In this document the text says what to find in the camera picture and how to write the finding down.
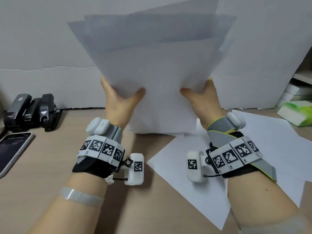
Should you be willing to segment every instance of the green and white box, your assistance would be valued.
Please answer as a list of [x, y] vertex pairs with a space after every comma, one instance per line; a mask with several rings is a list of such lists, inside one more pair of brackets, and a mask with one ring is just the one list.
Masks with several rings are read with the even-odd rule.
[[312, 126], [312, 101], [284, 102], [277, 114], [296, 126]]

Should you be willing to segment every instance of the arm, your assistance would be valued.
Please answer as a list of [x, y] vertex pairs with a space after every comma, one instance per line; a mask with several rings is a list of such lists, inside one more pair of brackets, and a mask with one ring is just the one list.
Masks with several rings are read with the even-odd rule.
[[[124, 129], [135, 107], [144, 97], [145, 89], [139, 89], [132, 97], [123, 99], [103, 77], [101, 84], [106, 94], [106, 118], [111, 121], [111, 124]], [[104, 179], [89, 173], [73, 173], [66, 186], [98, 197], [104, 197], [107, 189]], [[29, 234], [91, 234], [96, 228], [100, 211], [101, 208], [64, 200], [58, 196]]]
[[[190, 100], [205, 129], [223, 116], [212, 79], [207, 80], [202, 94], [187, 88], [180, 92]], [[300, 212], [283, 190], [260, 171], [228, 178], [228, 197], [241, 227], [276, 224]]]

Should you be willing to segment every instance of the phone screen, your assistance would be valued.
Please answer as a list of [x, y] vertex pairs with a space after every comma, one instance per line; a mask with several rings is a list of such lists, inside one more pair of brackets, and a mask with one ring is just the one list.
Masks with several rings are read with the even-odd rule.
[[0, 172], [7, 166], [14, 155], [26, 142], [30, 133], [10, 134], [0, 141]]

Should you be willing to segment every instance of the smartphone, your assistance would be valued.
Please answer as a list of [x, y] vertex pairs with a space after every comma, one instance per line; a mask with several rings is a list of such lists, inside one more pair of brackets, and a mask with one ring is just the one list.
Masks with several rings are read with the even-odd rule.
[[0, 178], [9, 170], [34, 137], [32, 132], [12, 133], [0, 140]]

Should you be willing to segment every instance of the person's right hand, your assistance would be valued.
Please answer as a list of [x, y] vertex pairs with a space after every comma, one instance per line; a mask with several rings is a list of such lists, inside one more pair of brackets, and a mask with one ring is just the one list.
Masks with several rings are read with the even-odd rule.
[[202, 94], [197, 94], [189, 88], [181, 88], [180, 93], [191, 102], [193, 111], [205, 129], [212, 122], [223, 117], [216, 87], [211, 78], [206, 81]]

